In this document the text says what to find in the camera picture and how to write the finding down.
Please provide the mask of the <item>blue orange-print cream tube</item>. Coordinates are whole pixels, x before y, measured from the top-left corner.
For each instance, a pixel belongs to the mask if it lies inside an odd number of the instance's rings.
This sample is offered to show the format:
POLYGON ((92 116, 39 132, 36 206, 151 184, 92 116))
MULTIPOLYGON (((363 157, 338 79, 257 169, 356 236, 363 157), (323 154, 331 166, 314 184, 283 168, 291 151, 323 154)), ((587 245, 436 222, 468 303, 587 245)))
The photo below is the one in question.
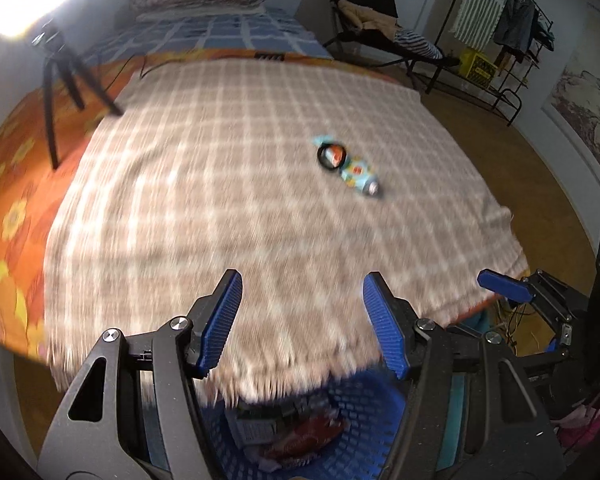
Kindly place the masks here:
MULTIPOLYGON (((313 139, 313 145, 316 148, 316 152, 318 147, 325 142, 342 144, 331 136, 316 136, 313 139)), ((366 196, 378 197, 381 193, 381 186, 375 170, 373 170, 372 166, 370 166, 364 158, 353 156, 348 150, 347 152, 347 162, 339 171, 327 171, 320 164, 319 165, 323 170, 340 177, 349 188, 354 188, 366 196)))

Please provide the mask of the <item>blue plastic basket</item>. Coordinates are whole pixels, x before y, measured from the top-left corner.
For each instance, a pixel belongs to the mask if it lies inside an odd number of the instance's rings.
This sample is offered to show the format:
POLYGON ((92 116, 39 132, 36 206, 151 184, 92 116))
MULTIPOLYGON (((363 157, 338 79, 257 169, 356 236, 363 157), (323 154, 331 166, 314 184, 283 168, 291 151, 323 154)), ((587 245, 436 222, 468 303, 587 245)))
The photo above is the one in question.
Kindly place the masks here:
POLYGON ((227 479, 378 479, 406 411, 406 390, 372 368, 270 404, 219 403, 202 419, 227 479))

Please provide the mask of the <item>red snack wrapper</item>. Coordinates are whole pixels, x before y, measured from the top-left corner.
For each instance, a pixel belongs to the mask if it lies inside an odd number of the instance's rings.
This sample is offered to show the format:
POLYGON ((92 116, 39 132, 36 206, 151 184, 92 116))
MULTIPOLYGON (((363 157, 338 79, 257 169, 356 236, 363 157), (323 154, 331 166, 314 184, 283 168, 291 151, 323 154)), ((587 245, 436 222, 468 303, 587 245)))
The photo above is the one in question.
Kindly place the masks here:
POLYGON ((349 427, 349 421, 336 408, 323 410, 309 416, 285 437, 268 445, 261 451, 261 456, 279 464, 310 460, 349 427))

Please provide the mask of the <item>beige plaid blanket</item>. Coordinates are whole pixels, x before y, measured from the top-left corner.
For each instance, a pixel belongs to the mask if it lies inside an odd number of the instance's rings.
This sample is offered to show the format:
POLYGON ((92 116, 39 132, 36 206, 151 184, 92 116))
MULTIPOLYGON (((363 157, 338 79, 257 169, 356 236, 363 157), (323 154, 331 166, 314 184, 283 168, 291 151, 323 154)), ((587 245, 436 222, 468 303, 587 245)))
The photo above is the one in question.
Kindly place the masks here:
POLYGON ((527 271, 481 174, 415 90, 332 66, 226 58, 134 76, 48 234, 47 363, 68 387, 99 335, 151 332, 242 274, 207 403, 305 392, 380 358, 367 273, 440 325, 490 268, 527 271))

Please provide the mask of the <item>black metal clothes rack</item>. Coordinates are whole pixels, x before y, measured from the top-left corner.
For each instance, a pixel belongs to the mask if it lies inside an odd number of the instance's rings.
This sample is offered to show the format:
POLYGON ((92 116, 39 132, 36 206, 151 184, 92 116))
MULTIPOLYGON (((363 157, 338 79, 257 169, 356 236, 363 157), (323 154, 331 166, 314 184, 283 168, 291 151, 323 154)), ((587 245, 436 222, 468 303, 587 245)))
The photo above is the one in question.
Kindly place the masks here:
POLYGON ((540 54, 554 50, 555 36, 536 0, 451 0, 434 43, 457 63, 439 68, 428 87, 450 76, 445 91, 511 126, 524 107, 520 92, 540 54))

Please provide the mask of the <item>orange floral bed sheet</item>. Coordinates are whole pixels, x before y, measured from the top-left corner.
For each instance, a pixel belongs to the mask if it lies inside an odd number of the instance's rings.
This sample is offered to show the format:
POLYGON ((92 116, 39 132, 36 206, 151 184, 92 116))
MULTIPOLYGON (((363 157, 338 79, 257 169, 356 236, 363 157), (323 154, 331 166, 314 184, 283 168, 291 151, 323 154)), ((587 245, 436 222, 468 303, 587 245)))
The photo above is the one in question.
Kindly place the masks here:
POLYGON ((427 116, 400 84, 314 60, 162 60, 118 85, 126 110, 89 102, 52 171, 42 96, 0 129, 0 343, 50 366, 79 363, 100 328, 156 326, 226 269, 247 285, 237 331, 270 288, 300 310, 350 304, 378 270, 406 292, 415 267, 410 157, 427 116), (313 139, 364 158, 378 197, 322 169, 313 139))

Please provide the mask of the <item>dark jacket on rack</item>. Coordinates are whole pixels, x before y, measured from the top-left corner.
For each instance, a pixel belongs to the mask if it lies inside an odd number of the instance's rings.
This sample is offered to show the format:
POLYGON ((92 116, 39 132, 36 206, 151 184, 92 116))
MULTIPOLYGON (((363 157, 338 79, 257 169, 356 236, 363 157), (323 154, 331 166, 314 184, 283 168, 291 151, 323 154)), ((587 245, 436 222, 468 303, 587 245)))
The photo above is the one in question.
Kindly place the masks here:
POLYGON ((531 41, 535 4, 532 0, 506 0, 493 42, 501 46, 495 63, 502 65, 507 55, 513 55, 518 63, 524 60, 531 41))

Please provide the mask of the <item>striped cloth on chair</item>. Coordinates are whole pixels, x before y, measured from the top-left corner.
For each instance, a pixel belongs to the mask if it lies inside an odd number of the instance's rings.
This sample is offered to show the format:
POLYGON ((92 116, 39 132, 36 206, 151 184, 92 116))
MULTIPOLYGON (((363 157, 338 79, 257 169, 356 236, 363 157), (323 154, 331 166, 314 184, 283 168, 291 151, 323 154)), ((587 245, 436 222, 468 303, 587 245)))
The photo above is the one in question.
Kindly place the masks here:
POLYGON ((419 35, 414 30, 400 28, 396 31, 393 41, 401 47, 414 52, 424 58, 440 60, 443 58, 442 52, 424 36, 419 35))

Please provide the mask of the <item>striped towel on rack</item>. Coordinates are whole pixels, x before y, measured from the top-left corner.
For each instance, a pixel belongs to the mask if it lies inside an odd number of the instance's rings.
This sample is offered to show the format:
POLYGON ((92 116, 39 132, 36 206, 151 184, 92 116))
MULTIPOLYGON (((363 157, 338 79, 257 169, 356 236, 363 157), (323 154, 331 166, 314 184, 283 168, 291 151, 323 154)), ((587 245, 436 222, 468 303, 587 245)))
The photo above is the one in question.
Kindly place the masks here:
POLYGON ((506 0, 462 0, 451 34, 464 46, 482 50, 491 40, 506 0))

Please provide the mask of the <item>blue checked bed sheet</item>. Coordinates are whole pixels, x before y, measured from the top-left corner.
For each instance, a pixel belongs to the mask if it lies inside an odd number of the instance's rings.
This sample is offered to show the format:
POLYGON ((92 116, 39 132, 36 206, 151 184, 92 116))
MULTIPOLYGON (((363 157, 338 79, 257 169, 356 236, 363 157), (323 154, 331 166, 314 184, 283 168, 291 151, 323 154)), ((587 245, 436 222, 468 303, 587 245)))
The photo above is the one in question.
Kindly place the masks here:
POLYGON ((100 40, 83 55, 89 66, 125 61, 134 55, 192 49, 242 49, 329 58, 329 52, 282 9, 257 14, 191 16, 137 22, 100 40))

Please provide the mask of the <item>tan cloth on chair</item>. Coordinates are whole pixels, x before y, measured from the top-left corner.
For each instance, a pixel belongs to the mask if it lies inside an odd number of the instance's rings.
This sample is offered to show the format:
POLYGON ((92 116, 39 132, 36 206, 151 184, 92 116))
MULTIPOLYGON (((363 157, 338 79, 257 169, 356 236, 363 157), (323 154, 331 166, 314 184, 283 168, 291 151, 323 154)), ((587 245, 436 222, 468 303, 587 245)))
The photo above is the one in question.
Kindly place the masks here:
POLYGON ((358 30, 379 30, 389 39, 393 39, 396 31, 400 29, 397 18, 379 13, 368 6, 358 6, 348 0, 339 0, 337 8, 358 30))

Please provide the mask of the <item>black folding chair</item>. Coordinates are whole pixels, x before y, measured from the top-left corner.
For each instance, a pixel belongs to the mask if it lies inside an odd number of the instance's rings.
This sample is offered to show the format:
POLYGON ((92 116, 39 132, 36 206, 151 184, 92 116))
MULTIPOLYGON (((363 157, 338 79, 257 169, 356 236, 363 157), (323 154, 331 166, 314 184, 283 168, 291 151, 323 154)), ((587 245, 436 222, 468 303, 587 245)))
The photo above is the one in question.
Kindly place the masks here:
POLYGON ((345 44, 359 44, 394 56, 379 67, 403 64, 407 76, 413 75, 418 63, 434 66, 427 91, 434 88, 444 70, 455 70, 460 59, 444 53, 439 47, 413 29, 399 23, 396 0, 328 0, 334 36, 327 40, 325 48, 332 44, 339 51, 345 44))

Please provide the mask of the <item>black tripod stand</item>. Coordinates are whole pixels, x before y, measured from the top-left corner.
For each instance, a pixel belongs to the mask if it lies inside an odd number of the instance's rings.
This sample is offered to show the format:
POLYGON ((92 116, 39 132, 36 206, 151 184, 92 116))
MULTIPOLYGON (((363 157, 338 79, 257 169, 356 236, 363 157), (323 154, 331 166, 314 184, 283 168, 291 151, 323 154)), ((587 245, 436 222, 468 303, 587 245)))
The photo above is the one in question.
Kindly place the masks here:
POLYGON ((55 76, 59 77, 69 98, 72 99, 78 110, 85 110, 86 104, 76 83, 76 77, 86 84, 96 98, 108 108, 111 115, 121 117, 123 110, 117 106, 114 99, 95 78, 76 51, 68 46, 64 35, 53 21, 47 21, 40 27, 38 33, 31 40, 31 44, 44 54, 42 90, 46 142, 48 154, 50 154, 50 164, 53 170, 57 170, 60 160, 54 119, 55 76))

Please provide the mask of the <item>wall painting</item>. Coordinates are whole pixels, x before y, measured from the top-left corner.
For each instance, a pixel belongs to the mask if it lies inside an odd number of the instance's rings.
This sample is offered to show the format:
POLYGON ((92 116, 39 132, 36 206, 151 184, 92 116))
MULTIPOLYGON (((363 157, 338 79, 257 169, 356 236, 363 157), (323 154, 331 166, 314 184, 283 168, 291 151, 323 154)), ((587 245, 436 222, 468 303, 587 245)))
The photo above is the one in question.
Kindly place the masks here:
POLYGON ((545 105, 559 128, 600 167, 600 8, 588 5, 582 32, 545 105))

